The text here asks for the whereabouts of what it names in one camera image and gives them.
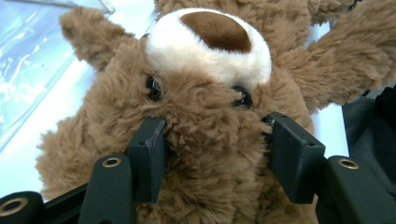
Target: plush toy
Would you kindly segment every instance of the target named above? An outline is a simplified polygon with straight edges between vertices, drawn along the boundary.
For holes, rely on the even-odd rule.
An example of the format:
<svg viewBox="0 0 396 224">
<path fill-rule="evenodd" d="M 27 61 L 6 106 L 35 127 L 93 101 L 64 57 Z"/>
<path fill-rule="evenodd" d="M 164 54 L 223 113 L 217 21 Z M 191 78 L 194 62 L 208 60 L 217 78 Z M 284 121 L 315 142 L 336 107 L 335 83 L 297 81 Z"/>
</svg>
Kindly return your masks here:
<svg viewBox="0 0 396 224">
<path fill-rule="evenodd" d="M 262 118 L 277 111 L 313 132 L 310 115 L 396 79 L 394 0 L 157 0 L 140 39 L 100 12 L 61 17 L 97 77 L 74 117 L 43 136 L 37 169 L 56 197 L 121 153 L 146 117 L 166 119 L 173 151 L 157 204 L 141 223 L 316 223 L 288 201 L 268 168 Z M 304 47 L 309 26 L 341 16 Z"/>
</svg>

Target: black plastic bracket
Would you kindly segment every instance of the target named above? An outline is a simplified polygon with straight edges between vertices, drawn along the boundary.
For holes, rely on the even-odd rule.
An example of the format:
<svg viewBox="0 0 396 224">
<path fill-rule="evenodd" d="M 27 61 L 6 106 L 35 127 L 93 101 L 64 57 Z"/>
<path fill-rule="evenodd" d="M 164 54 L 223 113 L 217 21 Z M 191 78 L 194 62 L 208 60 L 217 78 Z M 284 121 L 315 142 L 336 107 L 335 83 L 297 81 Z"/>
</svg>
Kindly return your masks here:
<svg viewBox="0 0 396 224">
<path fill-rule="evenodd" d="M 292 203 L 312 203 L 313 171 L 323 162 L 325 146 L 286 115 L 274 112 L 266 119 L 273 126 L 272 172 Z"/>
<path fill-rule="evenodd" d="M 136 203 L 156 203 L 158 200 L 166 168 L 165 126 L 164 119 L 145 119 L 124 152 L 138 179 L 133 180 Z"/>
</svg>

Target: brown fur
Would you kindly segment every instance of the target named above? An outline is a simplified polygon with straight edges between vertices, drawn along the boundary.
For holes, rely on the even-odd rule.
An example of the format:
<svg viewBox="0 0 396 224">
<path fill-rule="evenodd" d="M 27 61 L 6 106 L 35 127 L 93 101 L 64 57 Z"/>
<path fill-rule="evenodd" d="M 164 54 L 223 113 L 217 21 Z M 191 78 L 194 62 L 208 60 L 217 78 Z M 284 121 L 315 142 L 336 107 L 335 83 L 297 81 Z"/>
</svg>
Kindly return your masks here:
<svg viewBox="0 0 396 224">
<path fill-rule="evenodd" d="M 235 20 L 213 12 L 194 12 L 181 21 L 200 36 L 211 49 L 250 52 L 248 33 Z"/>
<path fill-rule="evenodd" d="M 156 1 L 162 15 L 182 7 L 216 8 L 265 37 L 272 74 L 251 92 L 250 109 L 234 107 L 240 94 L 199 67 L 154 72 L 146 39 L 125 34 L 97 11 L 76 8 L 62 16 L 76 54 L 99 72 L 77 114 L 43 135 L 37 159 L 43 194 L 53 198 L 86 183 L 94 162 L 121 153 L 145 117 L 162 117 L 176 156 L 158 203 L 139 205 L 141 223 L 316 223 L 313 205 L 291 204 L 268 169 L 262 133 L 271 128 L 261 118 L 279 111 L 313 132 L 310 115 L 317 108 L 343 104 L 396 79 L 394 0 L 360 4 L 304 49 L 313 18 L 333 15 L 315 11 L 325 3 L 339 2 Z M 162 87 L 159 102 L 148 98 L 151 76 Z"/>
</svg>

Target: teddy bear arm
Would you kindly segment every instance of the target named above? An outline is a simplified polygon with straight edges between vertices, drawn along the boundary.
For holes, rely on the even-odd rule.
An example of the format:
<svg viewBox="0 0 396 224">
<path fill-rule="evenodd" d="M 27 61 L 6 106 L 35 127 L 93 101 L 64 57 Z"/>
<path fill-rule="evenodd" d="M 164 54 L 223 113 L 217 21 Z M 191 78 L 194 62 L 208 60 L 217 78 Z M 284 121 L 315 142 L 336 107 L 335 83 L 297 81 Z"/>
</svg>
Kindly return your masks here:
<svg viewBox="0 0 396 224">
<path fill-rule="evenodd" d="M 346 14 L 355 0 L 308 0 L 312 24 L 335 20 Z"/>
<path fill-rule="evenodd" d="M 88 182 L 94 157 L 83 156 L 85 148 L 79 147 L 84 145 L 84 126 L 82 116 L 76 115 L 58 122 L 58 132 L 43 134 L 36 169 L 44 198 L 53 199 Z"/>
<path fill-rule="evenodd" d="M 293 74 L 311 113 L 329 103 L 353 101 L 396 79 L 393 4 L 362 3 L 307 50 L 298 48 L 277 59 Z"/>
<path fill-rule="evenodd" d="M 80 60 L 96 70 L 103 70 L 115 55 L 120 43 L 136 41 L 120 26 L 107 20 L 95 9 L 76 7 L 60 18 L 64 36 L 70 41 Z"/>
</svg>

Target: metal grommet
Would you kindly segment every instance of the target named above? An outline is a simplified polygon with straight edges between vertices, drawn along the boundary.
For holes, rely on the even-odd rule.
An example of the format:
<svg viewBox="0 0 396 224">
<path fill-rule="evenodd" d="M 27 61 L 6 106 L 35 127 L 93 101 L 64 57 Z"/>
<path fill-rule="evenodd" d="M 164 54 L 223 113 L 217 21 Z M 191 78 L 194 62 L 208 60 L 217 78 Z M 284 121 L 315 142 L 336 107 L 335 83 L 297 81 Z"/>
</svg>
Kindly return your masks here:
<svg viewBox="0 0 396 224">
<path fill-rule="evenodd" d="M 1 204 L 0 217 L 6 217 L 21 211 L 28 202 L 27 198 L 15 198 Z"/>
<path fill-rule="evenodd" d="M 348 160 L 348 159 L 340 159 L 338 160 L 338 163 L 342 166 L 344 166 L 347 169 L 351 169 L 351 170 L 357 170 L 359 169 L 359 165 L 352 161 L 352 160 Z"/>
<path fill-rule="evenodd" d="M 102 165 L 106 168 L 118 166 L 121 163 L 121 159 L 117 157 L 108 158 L 107 160 L 103 161 Z"/>
</svg>

